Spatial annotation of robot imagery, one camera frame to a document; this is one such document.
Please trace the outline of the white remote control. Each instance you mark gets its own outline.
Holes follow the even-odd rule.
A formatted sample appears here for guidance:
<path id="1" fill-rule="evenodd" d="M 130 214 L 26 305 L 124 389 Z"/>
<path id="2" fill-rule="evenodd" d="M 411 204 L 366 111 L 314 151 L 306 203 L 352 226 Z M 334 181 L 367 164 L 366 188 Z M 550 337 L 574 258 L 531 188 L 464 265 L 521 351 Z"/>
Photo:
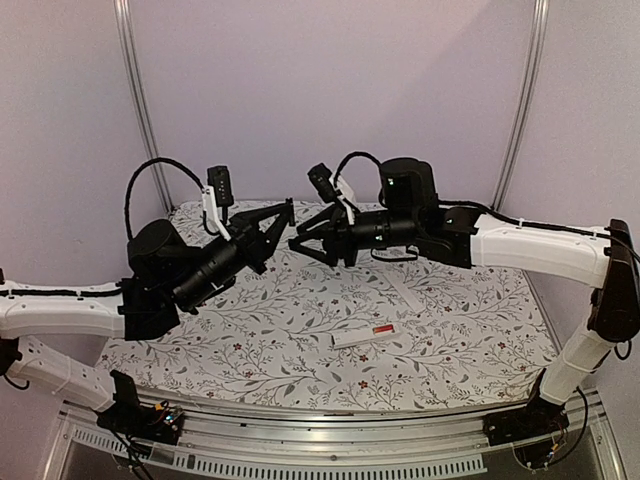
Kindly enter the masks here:
<path id="1" fill-rule="evenodd" d="M 386 341 L 400 333 L 399 329 L 394 326 L 395 332 L 393 334 L 376 336 L 373 334 L 374 328 L 373 326 L 366 326 L 352 330 L 337 330 L 331 335 L 332 345 L 335 349 L 351 348 L 373 342 Z"/>

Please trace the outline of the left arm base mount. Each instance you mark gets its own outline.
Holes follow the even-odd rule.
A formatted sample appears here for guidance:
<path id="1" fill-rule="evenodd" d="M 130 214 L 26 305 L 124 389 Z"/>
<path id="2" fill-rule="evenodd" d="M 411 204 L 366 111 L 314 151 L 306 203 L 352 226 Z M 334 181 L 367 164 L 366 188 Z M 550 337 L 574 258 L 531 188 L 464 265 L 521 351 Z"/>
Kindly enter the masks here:
<path id="1" fill-rule="evenodd" d="M 112 370 L 114 403 L 97 413 L 97 425 L 105 430 L 167 445 L 177 445 L 185 421 L 184 410 L 164 400 L 153 406 L 143 405 L 133 379 Z"/>

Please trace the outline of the white remote battery cover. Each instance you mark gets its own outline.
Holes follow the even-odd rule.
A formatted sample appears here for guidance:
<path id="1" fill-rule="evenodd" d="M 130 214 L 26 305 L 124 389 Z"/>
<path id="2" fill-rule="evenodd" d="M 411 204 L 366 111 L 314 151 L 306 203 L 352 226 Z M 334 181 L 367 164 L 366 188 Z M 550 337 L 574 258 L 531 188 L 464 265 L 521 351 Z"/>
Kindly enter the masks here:
<path id="1" fill-rule="evenodd" d="M 387 279 L 390 285 L 414 312 L 420 312 L 423 309 L 421 301 L 412 293 L 402 280 L 394 276 L 388 276 Z"/>

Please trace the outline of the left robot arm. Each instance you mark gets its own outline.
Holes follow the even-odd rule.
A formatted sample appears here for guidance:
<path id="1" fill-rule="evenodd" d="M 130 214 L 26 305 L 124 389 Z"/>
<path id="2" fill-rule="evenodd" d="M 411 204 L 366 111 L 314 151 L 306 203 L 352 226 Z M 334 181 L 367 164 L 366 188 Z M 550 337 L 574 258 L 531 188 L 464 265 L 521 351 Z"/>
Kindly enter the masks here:
<path id="1" fill-rule="evenodd" d="M 146 341 L 162 337 L 224 293 L 248 268 L 256 274 L 276 250 L 294 205 L 282 203 L 233 215 L 203 247 L 189 246 L 174 225 L 160 219 L 127 244 L 132 277 L 86 287 L 46 287 L 1 282 L 1 373 L 111 419 L 128 434 L 148 426 L 134 381 L 105 373 L 40 341 L 45 334 L 79 334 Z"/>

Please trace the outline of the red orange battery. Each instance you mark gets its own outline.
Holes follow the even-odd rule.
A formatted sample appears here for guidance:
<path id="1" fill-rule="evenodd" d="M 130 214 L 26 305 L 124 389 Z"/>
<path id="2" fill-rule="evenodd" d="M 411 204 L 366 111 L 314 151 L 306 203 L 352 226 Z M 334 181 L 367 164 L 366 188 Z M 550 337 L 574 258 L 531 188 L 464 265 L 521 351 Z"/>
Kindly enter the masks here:
<path id="1" fill-rule="evenodd" d="M 388 324 L 388 325 L 384 325 L 384 326 L 379 326 L 379 327 L 375 327 L 373 329 L 373 334 L 378 336 L 378 335 L 387 335 L 387 334 L 393 334 L 395 332 L 395 328 L 393 325 Z"/>

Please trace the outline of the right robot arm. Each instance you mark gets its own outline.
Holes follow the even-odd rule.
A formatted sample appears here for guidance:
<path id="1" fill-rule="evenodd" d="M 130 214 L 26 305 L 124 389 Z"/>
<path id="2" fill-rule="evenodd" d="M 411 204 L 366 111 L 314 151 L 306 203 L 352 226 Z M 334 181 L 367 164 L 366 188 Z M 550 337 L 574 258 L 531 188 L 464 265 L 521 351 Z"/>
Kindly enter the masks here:
<path id="1" fill-rule="evenodd" d="M 410 157 L 376 164 L 380 209 L 360 211 L 340 170 L 308 173 L 327 208 L 297 228 L 290 248 L 325 265 L 351 267 L 361 250 L 404 247 L 444 265 L 514 268 L 592 288 L 591 313 L 538 375 L 517 427 L 537 436 L 587 375 L 639 332 L 639 266 L 628 225 L 603 228 L 516 220 L 472 201 L 438 197 L 432 167 Z"/>

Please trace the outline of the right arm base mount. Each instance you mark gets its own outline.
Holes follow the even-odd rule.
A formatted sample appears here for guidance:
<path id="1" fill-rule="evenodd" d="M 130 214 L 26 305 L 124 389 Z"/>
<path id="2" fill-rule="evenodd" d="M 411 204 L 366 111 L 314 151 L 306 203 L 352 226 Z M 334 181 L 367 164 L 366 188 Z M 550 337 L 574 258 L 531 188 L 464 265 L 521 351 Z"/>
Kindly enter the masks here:
<path id="1" fill-rule="evenodd" d="M 490 413 L 482 418 L 482 430 L 491 446 L 551 434 L 569 426 L 565 405 L 557 405 L 541 397 L 543 374 L 533 384 L 524 406 Z"/>

